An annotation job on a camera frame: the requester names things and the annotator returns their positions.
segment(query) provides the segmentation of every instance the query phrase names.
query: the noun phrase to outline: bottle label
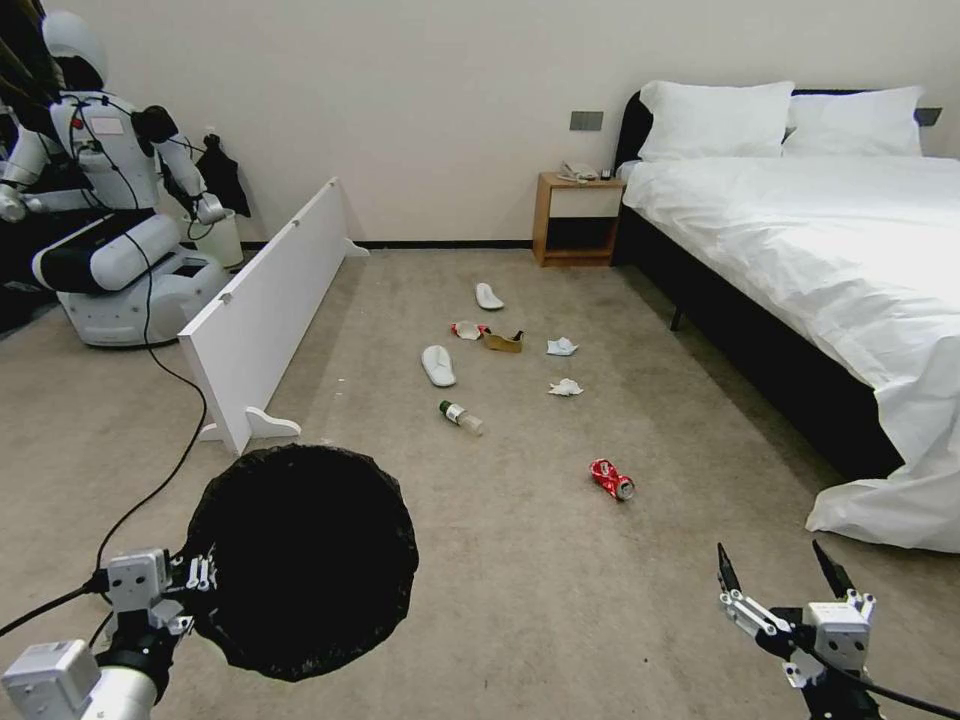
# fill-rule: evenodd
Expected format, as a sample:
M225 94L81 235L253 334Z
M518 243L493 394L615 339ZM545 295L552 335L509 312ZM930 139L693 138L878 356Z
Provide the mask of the bottle label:
M447 416L447 420L450 422L457 422L457 418L463 415L465 412L466 410L456 403L450 403L450 407L447 408L447 412L444 414Z

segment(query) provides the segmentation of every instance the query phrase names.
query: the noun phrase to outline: red can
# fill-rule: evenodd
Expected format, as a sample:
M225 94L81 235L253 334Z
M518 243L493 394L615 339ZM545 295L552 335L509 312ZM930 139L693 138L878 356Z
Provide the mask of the red can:
M603 458L594 460L590 464L590 474L593 475L593 479L597 485L613 495L617 500L629 500L633 497L634 490L636 489L634 488L633 480L617 472L616 465L609 460L604 460Z

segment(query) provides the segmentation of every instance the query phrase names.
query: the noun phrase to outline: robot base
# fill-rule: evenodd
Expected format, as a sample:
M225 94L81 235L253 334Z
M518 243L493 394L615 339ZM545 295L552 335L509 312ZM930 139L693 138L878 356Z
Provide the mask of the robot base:
M212 257L176 248L150 270L150 345L174 340L184 326L230 280ZM101 347L143 346L149 278L146 274L122 290L99 295L58 292L80 339Z

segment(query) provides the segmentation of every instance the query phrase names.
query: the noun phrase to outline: panel leg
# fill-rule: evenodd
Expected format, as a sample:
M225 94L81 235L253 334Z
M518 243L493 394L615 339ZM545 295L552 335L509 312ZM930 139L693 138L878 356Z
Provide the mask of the panel leg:
M344 255L346 257L370 257L370 251L357 245L350 238L343 239L346 248Z
M245 410L247 422L250 423L250 437L297 437L300 435L300 426L292 420L283 420L267 415L263 410L248 407Z
M673 309L673 318L670 320L670 332L676 332L680 329L680 319L683 317L683 310L677 305Z

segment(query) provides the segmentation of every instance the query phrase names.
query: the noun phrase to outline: garbage bag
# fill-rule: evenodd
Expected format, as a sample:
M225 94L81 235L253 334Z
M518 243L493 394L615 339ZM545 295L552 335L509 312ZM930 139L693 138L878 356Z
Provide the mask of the garbage bag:
M309 445L247 453L210 481L178 553L201 554L216 587L191 595L196 630L231 665L290 682L389 637L419 564L400 484L366 455Z

